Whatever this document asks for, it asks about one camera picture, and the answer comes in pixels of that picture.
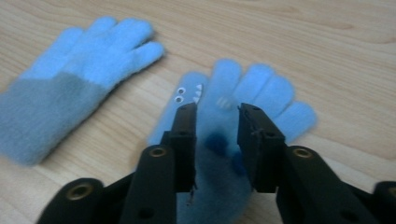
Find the googly eye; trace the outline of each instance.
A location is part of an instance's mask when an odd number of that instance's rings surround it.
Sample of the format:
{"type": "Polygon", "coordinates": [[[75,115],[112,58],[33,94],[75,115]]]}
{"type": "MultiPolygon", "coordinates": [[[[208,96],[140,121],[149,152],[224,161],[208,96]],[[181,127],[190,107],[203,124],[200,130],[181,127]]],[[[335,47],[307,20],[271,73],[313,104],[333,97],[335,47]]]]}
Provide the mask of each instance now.
{"type": "Polygon", "coordinates": [[[175,102],[176,103],[181,103],[181,102],[183,102],[183,100],[184,100],[184,98],[182,96],[175,97],[175,102]]]}
{"type": "Polygon", "coordinates": [[[178,94],[183,94],[184,92],[186,92],[186,89],[183,88],[183,87],[180,87],[180,88],[177,89],[177,93],[178,94]]]}

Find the wooden table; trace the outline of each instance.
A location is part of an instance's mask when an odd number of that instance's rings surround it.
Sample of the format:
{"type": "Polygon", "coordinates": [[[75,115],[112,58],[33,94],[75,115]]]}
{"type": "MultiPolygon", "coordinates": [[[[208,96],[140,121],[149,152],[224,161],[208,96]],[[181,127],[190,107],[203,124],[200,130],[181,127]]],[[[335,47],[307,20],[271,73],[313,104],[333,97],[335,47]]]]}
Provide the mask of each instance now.
{"type": "MultiPolygon", "coordinates": [[[[347,183],[396,180],[396,2],[0,1],[0,91],[69,26],[95,18],[152,22],[166,56],[132,77],[41,164],[0,158],[0,223],[33,223],[64,184],[130,173],[181,75],[216,59],[268,63],[290,79],[318,126],[293,144],[319,152],[347,183]]],[[[254,194],[238,223],[281,223],[254,194]]]]}

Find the wood grain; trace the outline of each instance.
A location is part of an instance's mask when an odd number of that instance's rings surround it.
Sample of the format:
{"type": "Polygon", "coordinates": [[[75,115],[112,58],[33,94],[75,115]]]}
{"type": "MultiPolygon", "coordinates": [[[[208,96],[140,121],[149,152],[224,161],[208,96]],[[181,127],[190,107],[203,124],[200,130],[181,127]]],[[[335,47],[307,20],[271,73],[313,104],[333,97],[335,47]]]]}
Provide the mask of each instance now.
{"type": "MultiPolygon", "coordinates": [[[[371,191],[396,180],[396,3],[361,1],[0,1],[0,91],[62,29],[112,15],[152,22],[167,48],[40,165],[0,158],[0,223],[34,223],[64,184],[106,185],[136,165],[178,79],[216,59],[268,63],[318,112],[294,144],[319,152],[346,182],[371,191]]],[[[237,223],[281,223],[273,195],[254,194],[237,223]]]]}

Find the knitted glove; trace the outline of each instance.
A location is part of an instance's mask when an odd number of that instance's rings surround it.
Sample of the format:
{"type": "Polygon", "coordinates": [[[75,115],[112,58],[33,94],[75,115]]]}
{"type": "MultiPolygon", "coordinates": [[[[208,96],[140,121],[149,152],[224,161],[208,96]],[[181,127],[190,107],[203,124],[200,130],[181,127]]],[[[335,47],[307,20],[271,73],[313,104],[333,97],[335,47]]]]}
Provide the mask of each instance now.
{"type": "Polygon", "coordinates": [[[197,111],[197,169],[193,204],[187,205],[190,194],[177,195],[177,223],[233,223],[243,213],[251,186],[236,144],[241,103],[263,109],[290,142],[306,133],[317,122],[313,109],[302,102],[293,101],[294,88],[284,77],[265,64],[249,67],[241,78],[241,66],[232,60],[216,62],[212,77],[188,73],[177,86],[166,110],[148,138],[150,144],[159,144],[158,133],[169,131],[163,120],[173,120],[177,107],[193,101],[187,92],[203,84],[197,111]]]}
{"type": "Polygon", "coordinates": [[[23,165],[41,162],[110,91],[157,61],[147,21],[111,17],[69,28],[0,94],[0,153],[23,165]]]}

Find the light blue glove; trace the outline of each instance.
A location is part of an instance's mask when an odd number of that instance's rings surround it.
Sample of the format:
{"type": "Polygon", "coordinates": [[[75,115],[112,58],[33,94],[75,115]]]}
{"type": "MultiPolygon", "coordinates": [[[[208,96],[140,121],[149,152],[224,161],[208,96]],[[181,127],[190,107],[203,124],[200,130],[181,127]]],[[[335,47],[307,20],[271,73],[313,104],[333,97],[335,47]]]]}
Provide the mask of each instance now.
{"type": "Polygon", "coordinates": [[[64,30],[0,94],[0,153],[23,165],[42,161],[118,83],[161,58],[152,35],[147,21],[112,17],[64,30]]]}
{"type": "MultiPolygon", "coordinates": [[[[193,204],[187,205],[190,194],[177,195],[177,223],[233,223],[242,215],[251,194],[251,186],[236,144],[241,103],[263,109],[290,142],[307,132],[317,122],[311,106],[293,101],[294,88],[284,77],[278,76],[268,65],[256,63],[242,76],[241,66],[232,60],[216,62],[212,77],[188,73],[177,90],[195,92],[202,84],[203,91],[197,111],[197,169],[193,204]]],[[[158,133],[170,130],[164,120],[173,120],[176,108],[193,102],[196,95],[183,95],[176,90],[163,112],[159,125],[148,138],[159,144],[158,133]],[[184,103],[175,99],[183,96],[184,103]]]]}

